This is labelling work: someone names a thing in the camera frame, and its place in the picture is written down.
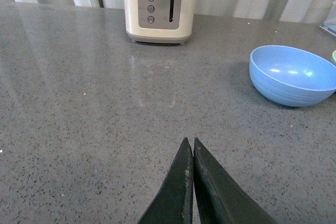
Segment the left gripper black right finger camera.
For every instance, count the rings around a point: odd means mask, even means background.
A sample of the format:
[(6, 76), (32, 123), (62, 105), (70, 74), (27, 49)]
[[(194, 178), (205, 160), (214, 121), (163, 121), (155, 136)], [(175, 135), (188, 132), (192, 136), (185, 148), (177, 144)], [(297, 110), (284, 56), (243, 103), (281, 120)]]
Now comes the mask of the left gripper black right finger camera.
[(276, 223), (198, 138), (194, 140), (193, 153), (195, 196), (201, 223)]

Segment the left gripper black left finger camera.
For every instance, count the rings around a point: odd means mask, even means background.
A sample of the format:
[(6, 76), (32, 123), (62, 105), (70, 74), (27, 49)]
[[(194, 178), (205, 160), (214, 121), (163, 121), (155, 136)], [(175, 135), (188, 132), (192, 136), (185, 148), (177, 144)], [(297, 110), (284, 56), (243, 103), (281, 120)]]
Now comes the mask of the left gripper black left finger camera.
[(160, 190), (138, 223), (192, 223), (193, 175), (193, 153), (184, 138)]

